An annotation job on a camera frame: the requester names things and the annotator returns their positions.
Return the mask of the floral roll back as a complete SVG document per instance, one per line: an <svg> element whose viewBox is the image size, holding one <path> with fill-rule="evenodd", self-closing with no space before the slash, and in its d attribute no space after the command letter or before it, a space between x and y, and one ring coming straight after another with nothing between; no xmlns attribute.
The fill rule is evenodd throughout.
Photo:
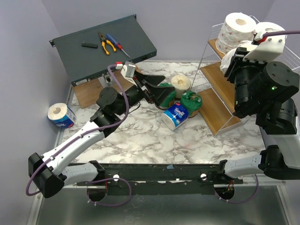
<svg viewBox="0 0 300 225"><path fill-rule="evenodd" d="M252 41L249 41L249 40L244 40L244 41L241 41L237 47L231 49L221 60L221 65L220 65L220 70L223 74L226 73L227 69L229 68L230 66L230 63L231 63L231 58L232 56L235 54L235 51L237 50L238 47L245 47L247 45L251 45L252 44Z"/></svg>

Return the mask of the floral roll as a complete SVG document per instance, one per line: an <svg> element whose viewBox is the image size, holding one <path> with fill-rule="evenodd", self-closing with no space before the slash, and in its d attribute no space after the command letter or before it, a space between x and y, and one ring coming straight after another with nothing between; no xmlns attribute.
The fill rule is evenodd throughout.
<svg viewBox="0 0 300 225"><path fill-rule="evenodd" d="M255 27L255 20L244 13L228 14L216 39L216 48L221 53L227 54L242 41L251 40Z"/></svg>
<svg viewBox="0 0 300 225"><path fill-rule="evenodd" d="M220 70L223 74L226 73L227 69L229 68L230 66L230 63L231 63L231 58L232 56L235 54L235 51L237 50L238 47L245 47L247 45L251 45L252 44L252 41L249 41L249 40L244 40L244 41L241 41L237 47L231 49L221 60L221 65L220 65Z"/></svg>
<svg viewBox="0 0 300 225"><path fill-rule="evenodd" d="M284 30L285 29L283 27L281 27L280 25L273 23L273 22L259 22L255 27L254 37L253 37L251 44L259 45L261 43L271 42L272 44L278 44L278 45L285 46L285 40L287 38L287 35L263 37L262 40L256 40L257 35L260 37L260 34L278 32L278 31L284 31Z"/></svg>

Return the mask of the floral roll front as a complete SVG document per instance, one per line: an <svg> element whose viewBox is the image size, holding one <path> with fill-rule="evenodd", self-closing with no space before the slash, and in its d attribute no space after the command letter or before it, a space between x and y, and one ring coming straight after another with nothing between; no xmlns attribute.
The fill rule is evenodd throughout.
<svg viewBox="0 0 300 225"><path fill-rule="evenodd" d="M284 31L284 30L285 29L283 27L281 27L280 25L273 23L273 22L259 22L255 27L254 37L253 37L251 44L259 45L261 43L271 42L272 44L278 44L278 45L285 46L285 40L287 38L287 35L263 37L262 40L256 40L257 35L260 37L260 34L278 32L278 31Z"/></svg>

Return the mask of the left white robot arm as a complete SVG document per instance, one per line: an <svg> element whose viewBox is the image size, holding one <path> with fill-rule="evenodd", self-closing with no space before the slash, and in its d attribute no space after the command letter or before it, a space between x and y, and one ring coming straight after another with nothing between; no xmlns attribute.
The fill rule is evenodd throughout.
<svg viewBox="0 0 300 225"><path fill-rule="evenodd" d="M29 192L32 183L44 198L50 198L64 186L78 182L101 184L105 170L99 163L90 161L76 166L71 166L70 163L90 146L112 134L124 122L119 116L127 117L129 109L141 100L145 99L150 104L161 104L175 90L173 86L160 86L164 79L163 75L134 72L134 84L127 91L117 91L113 87L103 88L97 100L99 109L81 130L49 152L43 155L33 153L29 156L30 180L26 194L32 195Z"/></svg>

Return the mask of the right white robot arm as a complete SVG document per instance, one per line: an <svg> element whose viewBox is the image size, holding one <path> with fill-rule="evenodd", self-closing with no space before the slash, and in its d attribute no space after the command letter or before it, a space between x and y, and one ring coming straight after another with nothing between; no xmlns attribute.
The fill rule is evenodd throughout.
<svg viewBox="0 0 300 225"><path fill-rule="evenodd" d="M292 96L300 76L279 61L245 60L245 47L236 49L225 78L234 84L234 113L242 119L255 115L256 125L276 142L260 153L240 160L224 160L216 171L218 182L250 174L277 180L300 178L300 123Z"/></svg>

